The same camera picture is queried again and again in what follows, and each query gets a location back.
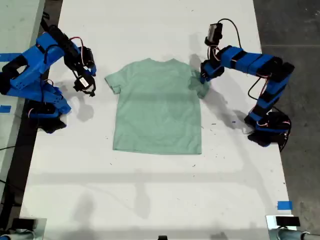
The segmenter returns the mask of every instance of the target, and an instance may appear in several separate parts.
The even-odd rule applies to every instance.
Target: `shirt sleeve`
[[[104,79],[114,94],[119,94],[132,77],[132,64],[124,66],[121,70],[106,76]]]
[[[205,81],[204,84],[202,84],[200,82],[200,77],[201,77],[200,72],[196,70],[191,71],[189,89],[195,90],[198,98],[204,99],[209,91],[210,85],[207,81]]]

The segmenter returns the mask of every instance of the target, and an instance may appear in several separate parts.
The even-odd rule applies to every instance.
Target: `white tabletop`
[[[46,239],[268,239],[265,215],[279,214],[288,194],[278,146],[245,134],[255,77],[228,69],[211,81],[201,155],[112,150],[118,96],[104,77],[146,58],[199,67],[209,24],[221,18],[237,24],[247,52],[261,51],[252,0],[63,1],[59,27],[92,49],[97,90],[76,93],[63,60],[50,69],[72,112],[67,128],[38,133],[21,210],[47,219]],[[221,47],[238,45],[229,22],[222,34]]]

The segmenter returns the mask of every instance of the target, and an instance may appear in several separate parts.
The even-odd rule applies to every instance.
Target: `t-shirt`
[[[130,63],[105,80],[119,94],[113,149],[149,154],[201,154],[199,98],[209,85],[176,59]]]

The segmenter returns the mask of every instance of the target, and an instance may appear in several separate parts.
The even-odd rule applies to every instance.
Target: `blue tape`
[[[211,64],[208,62],[207,64],[205,64],[205,65],[203,66],[203,69],[206,71],[206,73],[207,73],[209,76],[211,76],[212,74],[215,73],[215,71],[218,69],[218,67],[217,67],[217,68],[213,68],[213,67],[211,66]]]
[[[268,54],[262,54],[262,57],[254,61],[248,69],[248,74],[256,75],[259,68],[261,68],[266,62],[268,62],[270,59],[272,59],[273,56]]]
[[[256,102],[257,105],[259,105],[260,107],[262,107],[263,109],[266,109],[267,107],[269,107],[271,104],[274,103],[274,101],[278,98],[280,98],[281,94],[284,92],[284,90],[282,90],[281,92],[279,92],[278,95],[276,95],[271,101],[266,102],[265,100],[263,100],[262,98],[259,97],[258,101]]]
[[[251,63],[254,63],[260,56],[261,54],[257,53],[247,53],[244,57],[236,61],[235,69],[243,73],[248,73]]]
[[[288,129],[272,129],[272,128],[264,128],[260,127],[258,124],[255,125],[255,130],[264,131],[264,132],[270,132],[270,133],[285,133],[288,131]]]
[[[275,94],[276,92],[279,91],[279,89],[281,89],[283,86],[285,86],[288,83],[290,76],[291,74],[287,76],[285,79],[283,79],[281,82],[275,82],[271,78],[268,81],[265,91],[270,94]]]
[[[19,55],[21,55],[21,53],[0,53],[0,62],[11,62]]]
[[[249,116],[255,120],[256,122],[259,122],[261,119],[262,119],[262,116],[258,116],[257,114],[253,113],[253,112],[250,112],[249,113]]]
[[[224,53],[222,53],[221,55],[221,66],[223,67],[227,67],[227,68],[231,68],[231,59],[237,55],[238,53],[240,53],[241,51],[243,51],[242,48],[239,47],[230,47],[227,51],[225,51]]]
[[[278,201],[278,210],[292,210],[292,201]]]
[[[2,114],[8,114],[10,113],[11,106],[8,105],[0,105],[0,113]]]

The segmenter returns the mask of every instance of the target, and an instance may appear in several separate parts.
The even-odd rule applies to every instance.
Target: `robotic arm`
[[[278,143],[280,150],[282,150],[290,134],[291,121],[281,111],[269,111],[272,108],[277,109],[274,104],[283,94],[295,67],[290,63],[283,62],[279,57],[269,54],[248,53],[235,46],[229,45],[219,50],[218,45],[222,38],[222,27],[223,25],[220,21],[211,24],[209,27],[208,36],[205,38],[209,53],[208,59],[200,67],[200,81],[203,84],[221,76],[225,68],[257,76],[259,79],[266,79],[265,90],[261,91],[258,99],[254,98],[257,103],[244,121],[254,128],[254,132],[248,136],[249,140],[263,147],[268,146],[270,143]]]
[[[68,38],[56,25],[48,26],[42,18],[46,31],[36,39],[36,44],[7,63],[0,72],[0,93],[28,100],[28,116],[36,119],[37,127],[47,133],[66,127],[60,121],[62,114],[71,107],[58,87],[42,79],[42,75],[57,60],[64,57],[65,65],[75,76],[74,89],[93,97],[96,83],[96,65],[92,52],[85,46],[77,47],[73,37]]]

